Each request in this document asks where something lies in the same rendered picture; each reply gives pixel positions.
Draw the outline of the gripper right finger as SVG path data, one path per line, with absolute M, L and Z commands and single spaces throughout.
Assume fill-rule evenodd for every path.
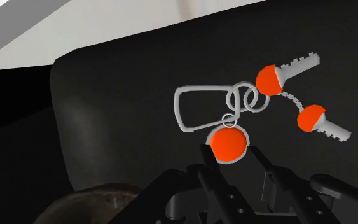
M 248 147 L 266 170 L 266 177 L 277 187 L 288 207 L 292 207 L 301 224 L 358 224 L 358 188 L 328 174 L 314 174 L 306 181 L 292 170 L 273 165 L 261 150 Z M 321 196 L 345 204 L 336 216 Z

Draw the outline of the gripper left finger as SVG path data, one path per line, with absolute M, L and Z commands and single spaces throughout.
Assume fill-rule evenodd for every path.
M 208 145 L 203 163 L 160 174 L 109 224 L 257 224 L 258 217 L 227 183 Z

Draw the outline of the orange and silver key bunch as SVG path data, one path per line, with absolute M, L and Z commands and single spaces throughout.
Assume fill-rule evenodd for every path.
M 351 132 L 326 119 L 326 110 L 320 105 L 304 106 L 298 98 L 283 91 L 285 82 L 320 64 L 317 53 L 309 53 L 307 57 L 295 58 L 290 64 L 276 66 L 268 65 L 258 72 L 256 83 L 242 81 L 232 86 L 228 85 L 188 85 L 178 87 L 174 93 L 174 115 L 179 128 L 187 133 L 213 127 L 206 138 L 219 164 L 234 164 L 247 153 L 250 138 L 247 131 L 237 124 L 240 114 L 246 111 L 259 113 L 269 105 L 270 97 L 282 96 L 298 108 L 297 124 L 304 132 L 317 131 L 340 142 L 347 141 Z M 184 124 L 181 118 L 180 96 L 186 92 L 226 93 L 226 105 L 231 113 L 226 113 L 218 121 L 196 127 Z

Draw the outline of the dark brown round object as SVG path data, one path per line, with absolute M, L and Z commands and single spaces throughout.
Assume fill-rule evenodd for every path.
M 51 203 L 33 224 L 108 224 L 141 192 L 126 183 L 79 190 Z

